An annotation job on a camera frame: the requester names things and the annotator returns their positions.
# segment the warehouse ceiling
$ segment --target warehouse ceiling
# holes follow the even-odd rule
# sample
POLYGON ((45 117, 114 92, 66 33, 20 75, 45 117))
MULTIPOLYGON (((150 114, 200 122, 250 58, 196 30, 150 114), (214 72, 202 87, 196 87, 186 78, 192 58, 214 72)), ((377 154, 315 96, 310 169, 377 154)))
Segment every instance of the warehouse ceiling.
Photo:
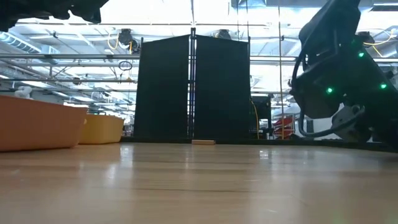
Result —
MULTIPOLYGON (((77 16, 67 21, 58 19, 22 19, 9 30, 14 37, 29 45, 42 49, 42 54, 128 54, 129 49, 116 42, 121 29, 131 29, 132 36, 144 42, 159 40, 190 33, 196 27, 197 34, 215 36, 220 29, 229 30, 234 40, 248 41, 251 37, 251 56, 257 58, 273 56, 291 57, 300 52, 298 35, 300 29, 312 18, 325 1, 285 0, 280 8, 280 30, 278 1, 263 0, 109 0, 101 8, 102 23, 90 24, 77 16), (283 36, 279 50, 279 34, 283 36)), ((396 3, 363 0, 363 15, 358 31, 368 31, 379 45, 369 48, 369 53, 377 58, 397 57, 396 31, 398 12, 396 3)), ((15 47, 2 42, 1 53, 26 53, 21 45, 15 47)), ((26 63, 46 76, 50 67, 31 67, 32 63, 43 61, 11 60, 26 63)), ((138 60, 131 61, 132 69, 123 72, 118 68, 120 61, 62 60, 64 65, 76 63, 102 64, 100 67, 53 67, 57 78, 80 77, 86 79, 137 79, 138 60)), ((282 90, 289 89, 288 81, 292 65, 284 62, 282 69, 276 63, 253 63, 251 65, 252 90, 255 92, 280 91, 280 70, 282 90)), ((65 83, 69 88, 105 90, 136 90, 134 83, 82 83, 76 86, 65 83)), ((135 94, 128 98, 134 101, 135 94)))

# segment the black divider screen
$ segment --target black divider screen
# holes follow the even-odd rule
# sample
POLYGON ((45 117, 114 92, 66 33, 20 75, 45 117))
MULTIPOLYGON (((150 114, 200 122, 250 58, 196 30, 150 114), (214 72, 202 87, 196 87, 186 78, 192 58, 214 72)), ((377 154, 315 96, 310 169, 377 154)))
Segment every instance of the black divider screen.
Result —
POLYGON ((189 36, 142 45, 134 137, 187 137, 189 36))
POLYGON ((194 138, 248 138, 248 43, 197 36, 196 59, 194 138))

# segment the ceiling light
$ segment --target ceiling light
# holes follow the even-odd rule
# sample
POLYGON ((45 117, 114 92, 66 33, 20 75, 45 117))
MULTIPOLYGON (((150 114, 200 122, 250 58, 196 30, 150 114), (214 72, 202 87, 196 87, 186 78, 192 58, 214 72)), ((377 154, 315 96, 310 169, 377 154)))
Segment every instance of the ceiling light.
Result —
POLYGON ((53 93, 57 94, 58 96, 69 97, 68 95, 66 95, 64 93, 60 93, 60 92, 57 92, 57 91, 53 91, 53 93))
POLYGON ((113 106, 115 104, 114 103, 95 103, 94 105, 97 105, 97 106, 106 106, 106 105, 113 106))
POLYGON ((91 89, 91 87, 89 87, 89 86, 86 86, 86 85, 75 85, 75 86, 72 86, 72 88, 74 88, 74 89, 78 89, 78 90, 90 90, 91 89))
POLYGON ((32 85, 32 86, 36 86, 36 87, 40 87, 40 88, 51 87, 50 85, 42 83, 42 82, 23 81, 22 83, 25 83, 25 84, 28 84, 28 85, 32 85))
POLYGON ((265 94, 265 93, 251 93, 251 96, 268 96, 268 94, 265 94))
POLYGON ((393 63, 398 62, 398 58, 375 58, 375 62, 386 62, 386 63, 393 63))
POLYGON ((250 61, 283 61, 283 62, 294 62, 296 60, 295 57, 258 57, 258 56, 252 56, 250 57, 250 61))
POLYGON ((398 6, 398 3, 374 3, 374 6, 398 6))
POLYGON ((85 101, 85 102, 93 102, 95 100, 89 98, 89 97, 84 97, 84 96, 74 96, 74 99, 80 100, 80 101, 85 101))
POLYGON ((67 103, 67 102, 64 102, 63 105, 64 106, 72 106, 72 107, 76 107, 76 108, 88 108, 88 105, 76 105, 76 104, 67 103))

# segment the green led light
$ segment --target green led light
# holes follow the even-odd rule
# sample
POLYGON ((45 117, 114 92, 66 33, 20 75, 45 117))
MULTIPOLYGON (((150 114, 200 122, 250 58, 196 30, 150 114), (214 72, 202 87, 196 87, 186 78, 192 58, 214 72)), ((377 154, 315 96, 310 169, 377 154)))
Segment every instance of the green led light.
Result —
POLYGON ((327 88, 327 89, 326 89, 326 92, 327 92, 328 94, 333 93, 333 89, 332 89, 332 88, 327 88))

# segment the overhead pipe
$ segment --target overhead pipe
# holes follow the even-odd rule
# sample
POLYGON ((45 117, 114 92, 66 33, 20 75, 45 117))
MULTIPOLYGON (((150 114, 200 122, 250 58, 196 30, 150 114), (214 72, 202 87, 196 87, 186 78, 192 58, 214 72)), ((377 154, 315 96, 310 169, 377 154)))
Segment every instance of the overhead pipe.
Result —
POLYGON ((40 75, 42 77, 45 77, 45 75, 43 73, 40 73, 40 72, 38 72, 36 70, 28 68, 25 65, 21 65, 19 63, 15 63, 15 62, 12 62, 10 60, 4 60, 4 59, 0 59, 0 61, 6 63, 8 65, 14 66, 14 67, 18 68, 18 70, 22 70, 23 72, 29 73, 31 75, 40 75))
MULTIPOLYGON (((26 26, 26 25, 30 25, 30 26, 62 26, 62 23, 58 23, 58 22, 41 22, 40 24, 36 23, 36 22, 18 22, 16 24, 16 26, 26 26)), ((178 27, 183 27, 186 26, 188 28, 192 27, 191 23, 184 23, 184 24, 179 24, 179 23, 142 23, 142 24, 123 24, 123 23, 100 23, 100 24, 83 24, 83 23, 69 23, 69 25, 71 26, 106 26, 106 27, 127 27, 127 26, 178 26, 178 27)), ((219 27, 219 26, 230 26, 230 27, 236 27, 236 23, 235 24, 207 24, 207 23, 198 23, 196 24, 196 26, 215 26, 215 27, 219 27)), ((240 25, 242 26, 248 26, 247 23, 242 22, 240 25)), ((269 25, 267 24, 249 24, 249 27, 269 27, 269 25)))
POLYGON ((102 55, 102 54, 0 54, 0 58, 24 59, 99 59, 99 60, 138 60, 139 55, 102 55))
MULTIPOLYGON (((15 88, 10 88, 9 90, 0 90, 0 92, 13 92, 15 91, 15 88)), ((100 93, 104 93, 104 92, 118 92, 118 93, 136 93, 137 90, 96 90, 96 89, 92 89, 92 90, 77 90, 77 89, 59 89, 59 88, 33 88, 32 91, 60 91, 60 92, 100 92, 100 93)), ((280 94, 279 91, 251 91, 251 93, 256 93, 256 94, 280 94)), ((287 91, 283 91, 282 92, 284 95, 289 94, 289 92, 287 91)))
POLYGON ((104 82, 104 83, 134 83, 134 80, 55 80, 55 79, 23 79, 23 78, 8 78, 0 79, 0 82, 104 82))
POLYGON ((29 54, 41 53, 41 50, 37 47, 7 32, 0 32, 0 41, 14 46, 19 50, 23 50, 29 54))
MULTIPOLYGON (((47 64, 47 63, 17 63, 18 65, 24 65, 29 67, 119 67, 119 63, 58 63, 56 65, 47 64)), ((134 63, 132 67, 136 68, 139 65, 134 63)))
MULTIPOLYGON (((166 38, 173 37, 172 35, 136 35, 136 34, 133 34, 132 36, 133 37, 144 37, 145 39, 166 39, 166 38)), ((33 34, 33 35, 28 35, 28 37, 30 39, 48 39, 48 38, 52 38, 53 36, 52 35, 41 35, 41 34, 35 35, 35 34, 33 34)), ((62 34, 62 35, 58 35, 57 37, 60 39, 67 39, 67 40, 81 40, 80 38, 74 37, 71 34, 62 34)), ((86 38, 86 40, 95 42, 95 41, 104 41, 104 40, 114 40, 114 39, 117 39, 118 37, 115 35, 115 36, 111 36, 111 37, 85 37, 85 38, 86 38)), ((240 38, 240 40, 247 40, 247 39, 248 39, 247 37, 240 38)), ((274 39, 279 40, 279 37, 251 37, 251 40, 274 40, 274 39)), ((297 42, 297 41, 299 41, 299 38, 285 36, 284 40, 291 41, 291 42, 297 42)))

